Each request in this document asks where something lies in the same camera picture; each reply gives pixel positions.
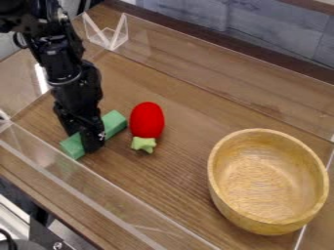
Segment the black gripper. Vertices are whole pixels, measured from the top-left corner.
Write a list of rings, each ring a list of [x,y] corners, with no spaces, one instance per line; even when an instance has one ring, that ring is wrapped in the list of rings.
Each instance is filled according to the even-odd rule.
[[[80,130],[85,153],[96,152],[105,141],[97,107],[102,98],[100,80],[100,71],[89,61],[82,61],[81,72],[73,79],[48,80],[54,98],[53,112],[68,136]]]

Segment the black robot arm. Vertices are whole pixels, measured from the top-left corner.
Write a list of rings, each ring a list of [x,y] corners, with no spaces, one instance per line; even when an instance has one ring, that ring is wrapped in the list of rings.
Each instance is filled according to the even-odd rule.
[[[101,75],[84,59],[84,44],[58,0],[0,0],[0,33],[12,33],[41,66],[53,96],[53,112],[68,135],[78,135],[82,150],[104,146],[98,102]]]

